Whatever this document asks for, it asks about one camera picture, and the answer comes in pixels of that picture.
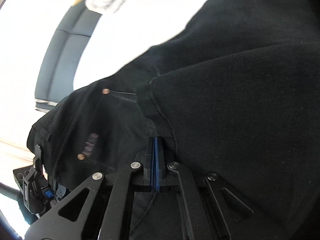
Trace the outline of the black denim pants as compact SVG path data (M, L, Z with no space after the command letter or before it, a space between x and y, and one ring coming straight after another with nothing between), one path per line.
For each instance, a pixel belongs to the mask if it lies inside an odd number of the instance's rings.
M319 21L307 1L208 0L176 37L64 98L27 147L72 190L155 136L291 239L319 239Z

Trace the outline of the dark grey upholstered headboard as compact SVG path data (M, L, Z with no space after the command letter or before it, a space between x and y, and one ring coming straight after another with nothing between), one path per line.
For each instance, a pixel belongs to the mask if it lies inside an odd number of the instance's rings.
M73 82L82 53L101 15L88 10L85 0L71 6L58 25L39 71L35 102L47 112L74 90Z

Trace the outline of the white mattress bed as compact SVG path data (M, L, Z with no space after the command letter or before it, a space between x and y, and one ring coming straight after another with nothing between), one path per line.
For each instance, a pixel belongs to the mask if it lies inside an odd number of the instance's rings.
M1 8L1 142L24 148L41 117L34 90L55 29L74 0L7 0ZM181 32L207 0L125 0L101 16L75 72L74 88L114 74Z

